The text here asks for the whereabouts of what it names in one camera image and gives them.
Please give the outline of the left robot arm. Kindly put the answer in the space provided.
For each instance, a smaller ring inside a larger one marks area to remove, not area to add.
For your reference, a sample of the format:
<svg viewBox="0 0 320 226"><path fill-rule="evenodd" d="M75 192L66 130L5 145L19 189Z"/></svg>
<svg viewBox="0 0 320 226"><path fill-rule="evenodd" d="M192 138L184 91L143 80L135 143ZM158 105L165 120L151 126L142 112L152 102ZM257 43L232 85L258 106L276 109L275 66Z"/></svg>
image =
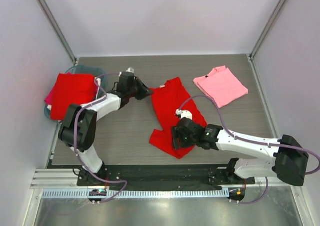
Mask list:
<svg viewBox="0 0 320 226"><path fill-rule="evenodd" d="M142 100L154 92L131 71L120 72L118 81L103 96L82 105L71 104L59 130L58 138L76 155L82 167L89 173L94 185L106 180L105 163L94 147L97 122L113 111L123 108L131 98Z"/></svg>

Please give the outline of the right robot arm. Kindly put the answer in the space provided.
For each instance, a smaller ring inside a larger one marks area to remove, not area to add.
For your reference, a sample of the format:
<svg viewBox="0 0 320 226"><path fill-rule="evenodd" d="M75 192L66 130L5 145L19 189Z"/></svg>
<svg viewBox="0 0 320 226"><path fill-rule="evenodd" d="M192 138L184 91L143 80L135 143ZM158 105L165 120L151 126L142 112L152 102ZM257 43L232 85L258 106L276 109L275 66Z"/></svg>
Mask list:
<svg viewBox="0 0 320 226"><path fill-rule="evenodd" d="M289 135L282 138L260 138L209 124L205 127L189 118L182 118L172 130L174 149L198 146L204 150L234 151L251 159L232 158L225 171L230 183L250 177L277 177L282 182L303 186L309 154Z"/></svg>

